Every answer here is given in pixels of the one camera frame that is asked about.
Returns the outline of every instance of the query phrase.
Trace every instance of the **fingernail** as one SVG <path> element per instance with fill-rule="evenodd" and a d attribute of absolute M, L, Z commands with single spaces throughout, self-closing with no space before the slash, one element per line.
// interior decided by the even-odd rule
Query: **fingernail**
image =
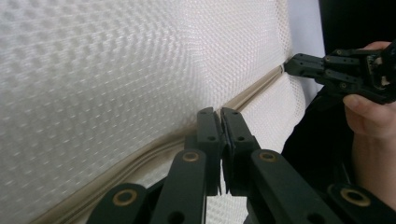
<path fill-rule="evenodd" d="M 355 95 L 348 95 L 348 96 L 344 97 L 343 101 L 344 101 L 344 104 L 351 109 L 353 109 L 359 105 L 359 99 Z"/>

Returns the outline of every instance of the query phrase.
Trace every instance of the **textured white surface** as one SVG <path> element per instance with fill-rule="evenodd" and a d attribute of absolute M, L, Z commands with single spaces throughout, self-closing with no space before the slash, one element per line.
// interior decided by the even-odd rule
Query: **textured white surface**
<path fill-rule="evenodd" d="M 290 37 L 286 1 L 12 0 L 0 49 L 0 222 L 25 223 L 235 97 Z"/>

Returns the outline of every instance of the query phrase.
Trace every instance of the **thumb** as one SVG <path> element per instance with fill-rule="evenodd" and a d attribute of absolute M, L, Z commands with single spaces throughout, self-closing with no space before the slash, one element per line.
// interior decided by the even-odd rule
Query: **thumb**
<path fill-rule="evenodd" d="M 356 114 L 375 123 L 386 126 L 392 119 L 392 112 L 385 105 L 376 104 L 360 95 L 351 94 L 344 97 L 344 104 Z"/>

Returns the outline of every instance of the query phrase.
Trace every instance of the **black clamp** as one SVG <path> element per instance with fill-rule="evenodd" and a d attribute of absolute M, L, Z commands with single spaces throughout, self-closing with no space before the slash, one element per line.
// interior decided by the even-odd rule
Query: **black clamp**
<path fill-rule="evenodd" d="M 261 149 L 242 115 L 212 108 L 197 114 L 168 176 L 145 189 L 121 184 L 93 209 L 87 223 L 205 223 L 206 197 L 218 194 L 220 160 L 227 190 L 247 197 L 250 223 L 396 223 L 396 213 L 365 189 L 339 183 L 317 193 L 282 155 Z"/>
<path fill-rule="evenodd" d="M 338 102 L 351 93 L 381 105 L 396 101 L 396 40 L 384 50 L 337 49 L 324 58 L 296 54 L 284 66 L 291 76 L 314 78 L 324 85 L 319 96 Z"/>

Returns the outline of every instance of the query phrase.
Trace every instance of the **person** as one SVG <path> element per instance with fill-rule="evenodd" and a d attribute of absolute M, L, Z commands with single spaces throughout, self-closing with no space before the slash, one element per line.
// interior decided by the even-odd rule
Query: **person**
<path fill-rule="evenodd" d="M 364 49 L 384 49 L 389 44 L 378 41 Z M 343 101 L 347 124 L 354 132 L 357 184 L 396 210 L 396 102 L 379 105 L 356 94 Z"/>

